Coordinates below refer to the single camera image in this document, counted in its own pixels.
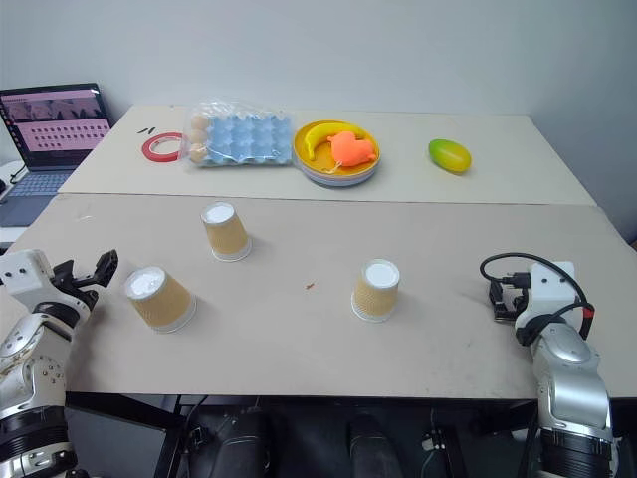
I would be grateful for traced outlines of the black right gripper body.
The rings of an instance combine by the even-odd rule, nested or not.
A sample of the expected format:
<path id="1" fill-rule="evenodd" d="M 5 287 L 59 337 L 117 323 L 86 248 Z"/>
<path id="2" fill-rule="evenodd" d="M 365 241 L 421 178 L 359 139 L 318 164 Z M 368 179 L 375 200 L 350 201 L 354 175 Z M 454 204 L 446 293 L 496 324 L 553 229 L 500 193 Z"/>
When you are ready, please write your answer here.
<path id="1" fill-rule="evenodd" d="M 515 311 L 518 316 L 527 308 L 529 302 L 529 291 L 522 289 L 522 292 L 517 296 L 505 296 L 503 288 L 504 305 L 502 307 L 493 307 L 494 311 Z"/>

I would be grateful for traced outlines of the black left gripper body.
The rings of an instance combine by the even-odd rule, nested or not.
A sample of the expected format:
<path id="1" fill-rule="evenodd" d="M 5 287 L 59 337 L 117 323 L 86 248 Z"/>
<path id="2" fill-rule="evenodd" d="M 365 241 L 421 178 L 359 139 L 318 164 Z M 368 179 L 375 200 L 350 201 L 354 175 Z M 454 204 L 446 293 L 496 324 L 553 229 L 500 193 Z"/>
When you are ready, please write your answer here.
<path id="1" fill-rule="evenodd" d="M 75 299 L 79 300 L 80 302 L 84 303 L 89 308 L 89 311 L 91 312 L 98 301 L 99 294 L 94 290 L 85 291 L 85 287 L 95 285 L 93 283 L 93 274 L 94 273 L 90 275 L 82 276 L 79 278 L 75 277 L 76 280 L 73 282 L 54 282 L 53 281 L 54 273 L 53 273 L 53 278 L 51 279 L 51 282 L 54 285 L 54 287 L 58 289 L 59 291 L 69 296 L 72 296 Z"/>

